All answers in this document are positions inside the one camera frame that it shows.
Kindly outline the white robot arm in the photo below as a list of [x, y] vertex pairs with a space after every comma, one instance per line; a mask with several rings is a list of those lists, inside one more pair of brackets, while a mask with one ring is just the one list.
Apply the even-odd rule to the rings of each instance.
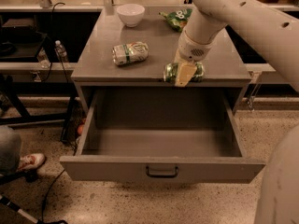
[[[192, 0], [176, 59], [201, 61], [231, 26], [299, 91], [299, 21], [257, 0]], [[299, 126], [281, 139], [265, 167], [254, 224], [299, 224]]]

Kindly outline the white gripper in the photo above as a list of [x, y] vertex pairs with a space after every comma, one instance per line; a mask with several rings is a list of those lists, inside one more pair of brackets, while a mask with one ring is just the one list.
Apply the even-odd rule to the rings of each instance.
[[[202, 61], [210, 52], [215, 36], [210, 35], [206, 43], [194, 41], [186, 30], [183, 30], [178, 39], [176, 61]], [[195, 74], [197, 67], [195, 63], [181, 62], [178, 64], [176, 87], [185, 87]]]

